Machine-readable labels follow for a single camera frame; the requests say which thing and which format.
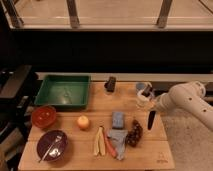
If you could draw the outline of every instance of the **black chair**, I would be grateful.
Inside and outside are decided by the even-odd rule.
[[[30,116],[25,116],[26,109],[36,94],[37,75],[32,67],[23,65],[12,74],[7,69],[0,75],[0,143],[18,128],[27,140],[29,129],[25,122]]]

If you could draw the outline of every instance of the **small brown object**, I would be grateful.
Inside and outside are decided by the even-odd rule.
[[[109,77],[109,80],[104,84],[104,87],[108,92],[114,92],[115,91],[115,83],[116,78],[115,77]]]

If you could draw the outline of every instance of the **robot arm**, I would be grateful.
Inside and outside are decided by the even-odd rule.
[[[206,89],[200,82],[178,84],[170,88],[168,93],[157,97],[154,109],[164,112],[174,108],[183,109],[213,131],[213,107],[203,100],[205,94]]]

